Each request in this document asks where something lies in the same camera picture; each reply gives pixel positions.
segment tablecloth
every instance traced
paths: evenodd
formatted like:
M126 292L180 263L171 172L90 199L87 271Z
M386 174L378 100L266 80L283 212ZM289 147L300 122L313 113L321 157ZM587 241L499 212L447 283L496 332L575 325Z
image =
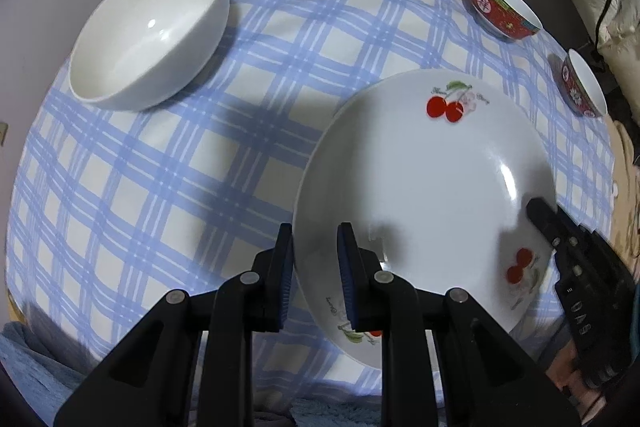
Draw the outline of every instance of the tablecloth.
M168 289L201 293L248 269L292 219L335 111L415 68L465 71L503 89L542 138L559 203L607 235L609 138L602 120L577 118L562 101L554 75L564 50L545 31L500 40L469 3L232 0L205 70L140 113L77 102L65 63L28 135L8 226L8 287L31 328L87 371ZM513 331L531 353L561 315L556 276L550 266ZM293 396L380 393L380 372L324 337L295 281L284 331L256 335L254 369L257 401L274 409Z

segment blue and white tablecloth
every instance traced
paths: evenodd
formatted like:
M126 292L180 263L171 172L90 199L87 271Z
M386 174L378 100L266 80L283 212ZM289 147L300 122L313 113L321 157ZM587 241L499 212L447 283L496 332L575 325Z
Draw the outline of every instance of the blue and white tablecloth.
M558 200L609 233L613 156L601 120L564 105L542 31L503 42L469 0L232 0L214 60L140 113L76 102L64 64L18 169L7 282L52 352L87 370L168 290L197 294L271 248L306 162L335 111L371 83L449 68L504 89L543 139ZM548 271L514 335L535 352L561 308ZM257 335L257 400L380 393L380 372L342 354L293 286L289 320Z

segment checkered tablecloth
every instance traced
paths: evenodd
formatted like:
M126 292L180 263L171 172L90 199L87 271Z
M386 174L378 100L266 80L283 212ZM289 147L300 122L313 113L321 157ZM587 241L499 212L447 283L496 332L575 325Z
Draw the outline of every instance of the checkered tablecloth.
M469 0L232 0L206 70L152 110L76 102L64 64L18 169L8 286L31 326L87 370L168 290L196 294L271 248L306 162L335 111L401 71L449 68L498 86L539 131L575 219L609 233L613 156L601 120L564 105L542 31L504 42ZM540 349L561 314L551 268L514 335ZM294 282L289 320L257 335L257 400L372 399L380 372L345 356L314 324Z

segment wall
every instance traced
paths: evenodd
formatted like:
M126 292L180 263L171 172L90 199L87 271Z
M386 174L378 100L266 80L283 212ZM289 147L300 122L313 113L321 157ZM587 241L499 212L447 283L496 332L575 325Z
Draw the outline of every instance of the wall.
M101 0L0 0L0 263L15 170L27 131L82 25ZM0 278L0 325L7 320Z

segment wall outlet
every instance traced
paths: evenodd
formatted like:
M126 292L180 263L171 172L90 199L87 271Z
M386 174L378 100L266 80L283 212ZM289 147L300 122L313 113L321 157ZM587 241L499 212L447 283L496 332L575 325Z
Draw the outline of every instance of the wall outlet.
M4 145L4 139L6 138L6 132L8 129L8 123L0 122L0 147Z

